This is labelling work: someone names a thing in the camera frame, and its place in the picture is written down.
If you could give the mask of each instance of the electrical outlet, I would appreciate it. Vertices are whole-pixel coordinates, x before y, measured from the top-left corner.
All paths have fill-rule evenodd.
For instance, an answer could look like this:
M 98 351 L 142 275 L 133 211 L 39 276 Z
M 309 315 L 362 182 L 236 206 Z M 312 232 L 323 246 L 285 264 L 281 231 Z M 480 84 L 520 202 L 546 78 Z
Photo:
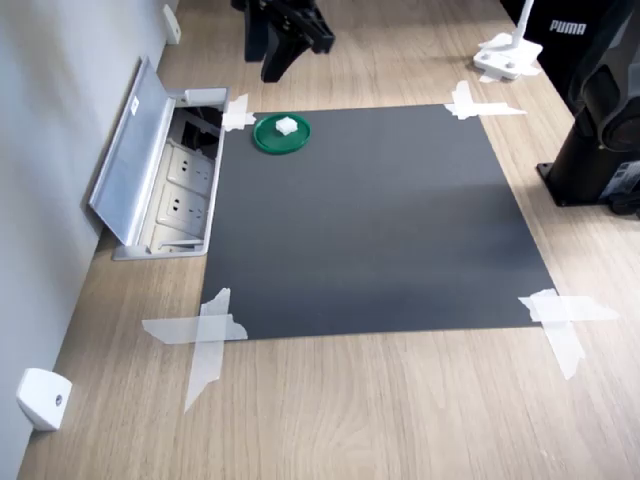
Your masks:
M 213 183 L 213 163 L 194 152 L 174 146 L 167 178 L 176 185 L 208 197 Z
M 206 220 L 204 198 L 177 185 L 165 184 L 158 208 L 158 223 L 203 238 Z

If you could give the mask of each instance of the gray wall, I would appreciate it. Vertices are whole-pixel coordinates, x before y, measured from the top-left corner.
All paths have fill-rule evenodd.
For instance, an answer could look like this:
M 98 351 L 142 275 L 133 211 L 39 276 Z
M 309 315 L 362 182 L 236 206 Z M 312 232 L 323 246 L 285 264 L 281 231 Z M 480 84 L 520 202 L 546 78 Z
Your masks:
M 100 227 L 89 183 L 136 60 L 157 66 L 161 6 L 178 0 L 0 1 L 0 478 L 17 475 L 31 425 L 15 392 L 51 369 Z

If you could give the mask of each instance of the desk surface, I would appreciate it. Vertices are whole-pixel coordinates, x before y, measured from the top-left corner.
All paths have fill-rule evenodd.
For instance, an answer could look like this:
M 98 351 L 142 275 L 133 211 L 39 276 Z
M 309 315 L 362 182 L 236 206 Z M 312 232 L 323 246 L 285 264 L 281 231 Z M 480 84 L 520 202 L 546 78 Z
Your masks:
M 570 381 L 535 328 L 229 344 L 184 415 L 192 346 L 140 321 L 196 314 L 204 258 L 112 262 L 105 235 L 56 365 L 74 383 L 62 429 L 34 436 L 21 478 L 640 476 L 640 223 L 552 204 L 534 165 L 555 158 L 571 115 L 544 75 L 485 85 L 468 67 L 512 28 L 498 0 L 319 3 L 331 55 L 263 85 L 228 0 L 182 0 L 161 77 L 231 85 L 255 111 L 446 103 L 469 80 L 476 101 L 529 112 L 482 122 L 560 293 L 623 318 L 577 325 L 587 359 Z

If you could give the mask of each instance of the white tape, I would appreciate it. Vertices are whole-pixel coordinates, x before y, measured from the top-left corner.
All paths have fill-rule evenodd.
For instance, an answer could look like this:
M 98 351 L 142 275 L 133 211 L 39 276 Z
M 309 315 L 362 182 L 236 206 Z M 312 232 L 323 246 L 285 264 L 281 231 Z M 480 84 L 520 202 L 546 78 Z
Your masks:
M 245 328 L 229 315 L 231 290 L 223 288 L 200 306 L 199 317 L 143 320 L 143 328 L 167 345 L 195 343 L 184 412 L 211 382 L 220 378 L 225 340 L 246 340 Z
M 496 76 L 493 75 L 487 71 L 484 72 L 484 74 L 480 77 L 480 83 L 493 83 L 493 82 L 497 82 L 498 80 L 500 80 L 500 76 Z
M 451 92 L 453 98 L 453 105 L 455 106 L 458 120 L 465 120 L 471 116 L 474 116 L 473 110 L 473 97 L 471 97 L 471 89 L 469 88 L 469 82 L 462 80 L 456 85 L 456 89 Z
M 232 315 L 143 320 L 142 327 L 167 345 L 182 345 L 224 341 L 227 323 L 233 323 Z
M 457 116 L 460 120 L 464 120 L 464 118 L 475 117 L 477 115 L 480 116 L 488 116 L 488 115 L 526 115 L 527 112 L 524 110 L 518 110 L 517 108 L 512 108 L 506 103 L 474 103 L 470 107 L 465 108 L 466 116 L 464 118 L 460 117 L 460 111 L 458 110 L 458 105 L 454 105 L 448 103 L 445 105 L 445 108 L 449 110 L 454 116 Z
M 249 95 L 246 93 L 229 102 L 227 111 L 222 114 L 222 127 L 225 131 L 244 130 L 245 125 L 256 123 L 256 117 L 253 116 L 253 113 L 247 113 L 248 104 Z
M 537 67 L 534 67 L 533 65 L 523 65 L 520 67 L 520 73 L 522 73 L 523 75 L 526 75 L 527 77 L 535 77 L 541 71 L 542 70 L 540 70 Z
M 526 115 L 524 110 L 512 108 L 506 103 L 475 103 L 471 96 L 469 82 L 462 80 L 456 85 L 456 89 L 451 92 L 453 103 L 445 105 L 454 117 L 458 120 L 465 120 L 478 115 Z
M 531 320 L 542 324 L 567 380 L 575 375 L 580 360 L 586 358 L 572 322 L 619 318 L 615 311 L 590 297 L 563 297 L 554 289 L 542 290 L 519 300 L 529 309 Z

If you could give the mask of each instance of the green plastic lid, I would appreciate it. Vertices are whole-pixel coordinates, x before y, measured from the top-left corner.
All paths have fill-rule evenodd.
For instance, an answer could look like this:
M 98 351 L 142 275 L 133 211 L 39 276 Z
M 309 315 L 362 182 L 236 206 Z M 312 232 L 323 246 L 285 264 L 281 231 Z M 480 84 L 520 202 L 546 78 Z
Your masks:
M 298 123 L 298 130 L 283 135 L 276 129 L 276 122 L 289 117 Z M 311 125 L 293 113 L 278 113 L 264 117 L 253 128 L 253 139 L 260 150 L 274 155 L 295 152 L 306 145 L 311 137 Z

